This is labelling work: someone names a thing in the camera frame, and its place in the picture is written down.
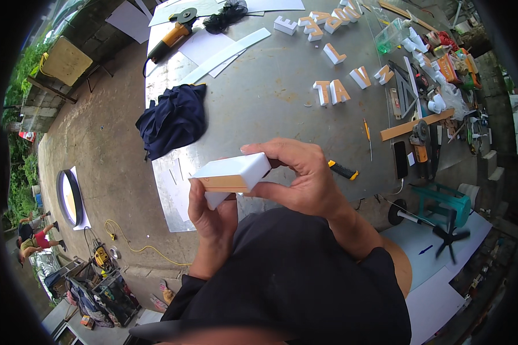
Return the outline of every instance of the yellow cord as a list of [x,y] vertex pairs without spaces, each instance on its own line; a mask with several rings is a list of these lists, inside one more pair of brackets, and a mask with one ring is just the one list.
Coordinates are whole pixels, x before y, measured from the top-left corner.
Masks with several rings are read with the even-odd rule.
[[47,53],[47,52],[43,53],[43,54],[42,54],[42,56],[40,57],[40,66],[39,66],[40,73],[44,74],[45,76],[48,76],[48,77],[52,77],[52,78],[53,78],[54,76],[52,76],[52,75],[50,75],[50,74],[48,74],[48,73],[46,73],[46,72],[44,72],[44,71],[42,70],[42,66],[44,66],[44,62],[45,62],[46,60],[48,60],[48,53]]
[[159,250],[157,250],[156,247],[152,247],[152,246],[145,246],[144,248],[140,249],[139,251],[137,250],[134,250],[131,248],[130,244],[129,244],[129,240],[126,238],[125,234],[123,233],[123,229],[121,229],[121,227],[119,226],[119,224],[117,224],[114,220],[111,220],[111,219],[108,219],[105,221],[104,223],[104,226],[105,226],[105,231],[110,235],[110,236],[113,236],[113,235],[116,235],[115,233],[115,227],[113,226],[113,224],[117,225],[117,228],[119,228],[119,231],[121,232],[121,235],[123,236],[123,238],[125,239],[126,241],[126,244],[127,246],[129,246],[129,249],[133,252],[136,252],[136,253],[139,253],[141,251],[143,251],[144,249],[146,248],[152,248],[153,250],[155,250],[159,255],[161,255],[164,259],[166,259],[167,261],[169,261],[170,263],[174,263],[175,265],[179,265],[179,266],[190,266],[191,263],[178,263],[178,262],[175,262],[171,259],[169,259],[168,257],[166,257],[165,255],[163,255]]

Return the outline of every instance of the yellow-handled tool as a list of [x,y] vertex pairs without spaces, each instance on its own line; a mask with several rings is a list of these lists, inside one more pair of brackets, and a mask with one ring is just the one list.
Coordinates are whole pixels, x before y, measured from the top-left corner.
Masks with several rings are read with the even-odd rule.
[[366,137],[368,138],[368,144],[370,145],[370,161],[372,162],[372,142],[370,141],[370,129],[368,128],[368,125],[366,124],[365,118],[363,118],[363,122],[365,123],[365,131],[366,131]]
[[328,166],[330,167],[330,170],[352,181],[359,176],[358,170],[347,169],[334,161],[328,161]]

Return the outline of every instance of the person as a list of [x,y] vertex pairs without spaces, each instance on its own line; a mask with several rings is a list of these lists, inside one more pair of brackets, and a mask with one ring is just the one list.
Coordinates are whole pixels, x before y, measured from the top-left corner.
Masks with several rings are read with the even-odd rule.
[[61,246],[63,248],[63,251],[67,251],[67,246],[65,245],[65,242],[63,240],[59,241],[48,241],[45,236],[48,234],[48,231],[50,231],[53,227],[57,228],[57,222],[54,222],[53,224],[47,225],[42,231],[37,233],[30,233],[24,241],[21,242],[23,237],[20,236],[18,238],[18,262],[23,267],[23,264],[25,263],[25,259],[27,259],[31,254],[34,252],[42,252],[42,250],[53,247],[53,246]]
[[[188,215],[199,247],[162,321],[271,322],[292,331],[289,343],[409,344],[410,320],[392,257],[338,189],[322,149],[278,138],[241,151],[264,152],[272,168],[296,173],[289,187],[260,182],[246,194],[283,207],[238,223],[234,197],[210,210],[202,183],[191,179]],[[200,334],[191,343],[221,333]]]
[[[33,212],[31,211],[29,212],[27,218],[23,218],[19,221],[17,244],[18,248],[21,245],[21,243],[25,242],[28,238],[30,238],[33,234],[36,233],[36,230],[38,230],[40,224],[42,223],[42,220],[49,215],[51,215],[50,211],[33,219]],[[54,222],[54,226],[56,227],[56,229],[59,229],[57,222]]]

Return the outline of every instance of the concrete floor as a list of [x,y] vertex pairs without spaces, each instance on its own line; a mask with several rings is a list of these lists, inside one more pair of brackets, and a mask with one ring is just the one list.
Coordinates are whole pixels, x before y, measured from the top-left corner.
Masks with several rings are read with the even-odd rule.
[[[107,247],[115,245],[121,251],[120,266],[131,266],[134,274],[129,286],[145,307],[153,308],[146,304],[149,293],[161,295],[159,278],[175,281],[186,268],[167,262],[153,250],[131,252],[120,233],[114,242],[104,229],[105,220],[112,219],[123,228],[132,248],[152,245],[180,263],[192,262],[198,247],[196,232],[168,231],[151,162],[144,162],[143,142],[135,122],[145,109],[141,69],[146,45],[133,43],[118,53],[107,65],[113,78],[97,72],[90,81],[96,85],[93,93],[87,85],[76,90],[73,97],[77,103],[61,109],[40,143],[39,169],[43,202],[52,211],[50,222],[57,220],[60,225],[55,238],[65,240],[67,255],[83,259],[90,256],[83,231],[73,231],[67,225],[56,198],[58,171],[76,166],[94,232]],[[476,159],[443,170],[437,180],[452,188],[462,182],[476,184]],[[405,186],[399,195],[384,196],[389,200],[405,198],[410,210],[418,208],[418,198],[412,195],[410,186]],[[390,227],[388,209],[387,202],[378,203],[370,197],[361,202],[359,213],[382,231]]]

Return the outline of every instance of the smartphone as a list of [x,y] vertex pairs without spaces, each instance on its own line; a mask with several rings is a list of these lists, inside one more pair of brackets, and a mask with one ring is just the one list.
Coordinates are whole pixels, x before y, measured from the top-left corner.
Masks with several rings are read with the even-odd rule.
[[395,168],[397,169],[397,179],[402,179],[407,176],[409,170],[407,168],[407,150],[405,149],[405,142],[398,141],[393,144],[393,152],[395,154]]

